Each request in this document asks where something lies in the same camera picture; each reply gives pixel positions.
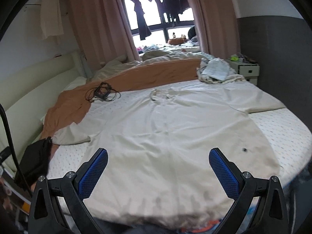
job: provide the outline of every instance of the crumpled cloth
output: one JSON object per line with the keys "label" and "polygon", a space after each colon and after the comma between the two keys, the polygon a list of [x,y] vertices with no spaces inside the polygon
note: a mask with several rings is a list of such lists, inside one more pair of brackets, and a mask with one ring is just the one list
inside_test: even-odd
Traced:
{"label": "crumpled cloth", "polygon": [[[227,64],[227,75],[222,79],[216,79],[218,78],[219,75],[219,71],[218,71],[218,67],[214,66],[212,62],[215,62],[214,64],[216,64],[217,62],[219,62],[220,66],[221,65],[225,65]],[[215,73],[210,73],[210,75],[206,74],[205,71],[207,70],[207,68],[209,68],[209,66],[211,65],[211,71],[213,71],[214,69],[216,70]],[[230,65],[220,59],[220,58],[215,58],[212,60],[207,60],[205,58],[202,58],[202,61],[200,63],[200,68],[196,69],[196,73],[198,76],[198,79],[204,83],[230,83],[230,82],[239,82],[239,81],[246,81],[245,77],[243,77],[242,75],[236,74],[235,70],[233,68],[230,67]]]}

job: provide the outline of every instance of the black bag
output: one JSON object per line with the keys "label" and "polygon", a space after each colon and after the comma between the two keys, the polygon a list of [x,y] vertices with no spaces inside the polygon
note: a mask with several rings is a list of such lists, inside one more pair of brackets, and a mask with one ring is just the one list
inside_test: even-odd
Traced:
{"label": "black bag", "polygon": [[[34,184],[41,175],[48,173],[49,160],[51,155],[51,137],[39,140],[29,145],[20,162],[20,168],[29,186]],[[19,173],[14,178],[15,183],[25,189]]]}

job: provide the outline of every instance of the yellow object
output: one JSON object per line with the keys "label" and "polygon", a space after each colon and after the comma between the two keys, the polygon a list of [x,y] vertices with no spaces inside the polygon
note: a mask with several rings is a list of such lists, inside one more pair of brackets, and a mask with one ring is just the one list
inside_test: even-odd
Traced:
{"label": "yellow object", "polygon": [[23,207],[21,207],[21,209],[24,210],[25,212],[29,213],[30,205],[27,204],[26,202],[24,202]]}
{"label": "yellow object", "polygon": [[239,58],[236,57],[236,56],[232,56],[232,57],[231,57],[231,61],[239,61]]}

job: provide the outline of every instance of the black cable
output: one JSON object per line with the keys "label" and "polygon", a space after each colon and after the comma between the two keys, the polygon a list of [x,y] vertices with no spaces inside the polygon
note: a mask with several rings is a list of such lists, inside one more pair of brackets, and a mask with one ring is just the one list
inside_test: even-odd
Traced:
{"label": "black cable", "polygon": [[18,159],[16,158],[16,154],[15,154],[15,150],[14,150],[14,146],[13,146],[13,141],[12,141],[12,137],[11,137],[9,122],[7,121],[7,115],[5,114],[4,108],[1,104],[0,104],[0,115],[1,115],[3,125],[4,125],[5,133],[7,135],[7,142],[9,143],[9,147],[11,150],[11,155],[12,155],[14,164],[16,166],[18,173],[21,175],[21,179],[25,184],[27,192],[29,193],[30,197],[32,197],[32,191],[31,191],[30,187],[28,186],[26,179],[24,177],[24,174],[22,173],[21,168],[18,164]]}
{"label": "black cable", "polygon": [[[111,93],[115,93],[115,95],[112,98],[108,98],[108,96]],[[97,97],[103,101],[114,101],[117,99],[117,95],[119,94],[119,97],[121,97],[120,92],[116,91],[115,89],[112,88],[112,86],[106,82],[101,82],[101,84],[98,87],[92,88],[88,90],[85,94],[85,100],[89,102],[93,102],[93,98]]]}

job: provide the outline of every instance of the wall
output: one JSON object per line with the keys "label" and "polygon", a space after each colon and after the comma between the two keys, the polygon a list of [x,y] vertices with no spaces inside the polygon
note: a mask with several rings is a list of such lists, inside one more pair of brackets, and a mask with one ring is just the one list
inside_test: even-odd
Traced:
{"label": "wall", "polygon": [[275,15],[302,18],[289,0],[232,0],[237,18]]}
{"label": "wall", "polygon": [[260,65],[258,87],[281,100],[312,131],[312,31],[303,19],[238,19],[241,51]]}
{"label": "wall", "polygon": [[[29,0],[28,3],[39,3]],[[24,67],[79,49],[69,17],[66,0],[60,0],[64,35],[58,43],[54,37],[42,39],[40,6],[24,7],[15,17],[0,42],[0,81]]]}

